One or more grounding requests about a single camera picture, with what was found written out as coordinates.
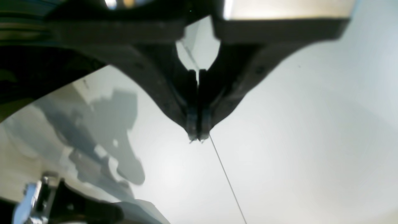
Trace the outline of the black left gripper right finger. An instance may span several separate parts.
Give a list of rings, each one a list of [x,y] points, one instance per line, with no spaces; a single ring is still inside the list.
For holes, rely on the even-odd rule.
[[[296,51],[339,39],[352,16],[351,0],[212,0],[220,41],[199,71],[198,140],[230,115],[245,95]]]

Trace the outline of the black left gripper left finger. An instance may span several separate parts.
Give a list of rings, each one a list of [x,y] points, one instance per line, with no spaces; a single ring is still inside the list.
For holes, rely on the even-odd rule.
[[[43,96],[99,65],[126,74],[199,139],[195,71],[178,57],[186,0],[2,0],[1,102]]]

